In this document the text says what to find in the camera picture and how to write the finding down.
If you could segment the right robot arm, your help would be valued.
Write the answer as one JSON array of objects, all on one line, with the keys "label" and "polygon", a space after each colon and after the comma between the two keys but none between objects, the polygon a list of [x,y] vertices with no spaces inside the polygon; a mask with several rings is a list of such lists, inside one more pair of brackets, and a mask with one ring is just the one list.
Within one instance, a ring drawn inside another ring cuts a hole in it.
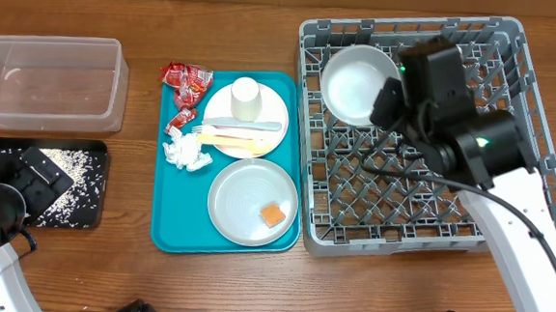
[{"label": "right robot arm", "polygon": [[556,227],[528,141],[508,111],[477,110],[463,56],[444,37],[400,54],[371,122],[396,131],[430,174],[407,178],[445,184],[480,228],[516,312],[556,312]]}]

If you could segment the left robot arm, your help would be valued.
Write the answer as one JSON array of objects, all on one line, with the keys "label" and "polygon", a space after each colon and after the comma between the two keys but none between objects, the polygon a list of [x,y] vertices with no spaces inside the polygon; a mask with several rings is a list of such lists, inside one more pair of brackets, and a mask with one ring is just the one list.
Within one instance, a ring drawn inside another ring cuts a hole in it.
[{"label": "left robot arm", "polygon": [[22,235],[30,252],[38,244],[26,225],[42,215],[73,185],[55,162],[36,147],[0,166],[0,312],[43,312],[21,270],[12,240]]}]

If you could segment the small grey bowl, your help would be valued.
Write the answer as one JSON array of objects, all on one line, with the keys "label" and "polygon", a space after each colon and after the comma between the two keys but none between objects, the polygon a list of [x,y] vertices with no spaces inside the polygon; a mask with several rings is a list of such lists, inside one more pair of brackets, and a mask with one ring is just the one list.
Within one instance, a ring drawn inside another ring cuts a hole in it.
[{"label": "small grey bowl", "polygon": [[342,48],[321,73],[323,103],[344,124],[369,126],[374,103],[389,79],[401,80],[401,76],[386,53],[370,45]]}]

